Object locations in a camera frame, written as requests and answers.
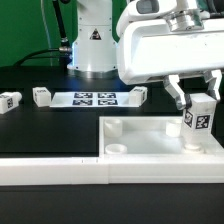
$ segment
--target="white platform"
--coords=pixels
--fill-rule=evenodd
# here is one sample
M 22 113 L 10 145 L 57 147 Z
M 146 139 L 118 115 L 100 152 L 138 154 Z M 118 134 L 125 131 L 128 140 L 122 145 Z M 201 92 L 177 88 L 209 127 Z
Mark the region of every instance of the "white platform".
M 116 117 L 120 137 L 106 137 L 100 118 L 97 158 L 1 159 L 0 185 L 109 183 L 224 183 L 224 149 L 208 135 L 203 153 L 186 153 L 181 137 L 168 137 L 166 122 L 174 117 Z M 106 154 L 110 144 L 123 144 L 126 154 Z

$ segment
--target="warning label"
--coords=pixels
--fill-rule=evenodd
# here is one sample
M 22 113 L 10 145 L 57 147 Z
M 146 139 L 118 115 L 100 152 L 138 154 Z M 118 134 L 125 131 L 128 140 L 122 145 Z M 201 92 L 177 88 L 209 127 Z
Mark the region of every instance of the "warning label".
M 93 34 L 90 37 L 90 40 L 101 40 L 100 34 L 97 29 L 94 30 Z

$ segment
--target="white cube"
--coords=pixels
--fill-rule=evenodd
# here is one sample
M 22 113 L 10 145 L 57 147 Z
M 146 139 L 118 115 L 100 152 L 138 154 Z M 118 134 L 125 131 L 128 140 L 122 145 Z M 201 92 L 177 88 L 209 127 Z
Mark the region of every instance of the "white cube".
M 46 87 L 33 88 L 33 100 L 38 107 L 47 107 L 51 104 L 51 93 Z
M 0 114 L 4 114 L 19 106 L 22 95 L 19 92 L 5 92 L 0 95 Z
M 129 104 L 142 105 L 147 100 L 148 89 L 144 86 L 136 86 L 129 93 Z
M 185 109 L 181 134 L 185 142 L 199 144 L 211 133 L 216 100 L 205 93 L 191 94 L 192 107 Z

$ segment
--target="white paper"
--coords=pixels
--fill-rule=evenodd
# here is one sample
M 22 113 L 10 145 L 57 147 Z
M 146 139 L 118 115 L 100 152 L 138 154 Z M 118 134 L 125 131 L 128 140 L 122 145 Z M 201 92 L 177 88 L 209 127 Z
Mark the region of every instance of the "white paper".
M 129 92 L 58 92 L 50 107 L 139 107 L 129 104 Z

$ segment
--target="green background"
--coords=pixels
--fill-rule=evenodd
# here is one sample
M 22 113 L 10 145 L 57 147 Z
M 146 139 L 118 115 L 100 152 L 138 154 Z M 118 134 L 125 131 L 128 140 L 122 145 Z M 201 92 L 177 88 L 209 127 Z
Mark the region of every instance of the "green background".
M 206 9 L 205 0 L 198 1 L 200 7 Z M 60 36 L 52 0 L 44 0 L 44 5 L 52 47 L 58 48 Z M 71 0 L 67 5 L 60 5 L 66 33 L 72 43 L 77 36 L 76 1 Z M 115 27 L 125 6 L 126 0 L 113 0 L 113 36 L 116 41 L 118 37 Z M 0 28 L 0 67 L 13 65 L 29 53 L 48 48 L 40 0 L 1 0 Z M 50 60 L 29 60 L 24 65 L 50 65 Z

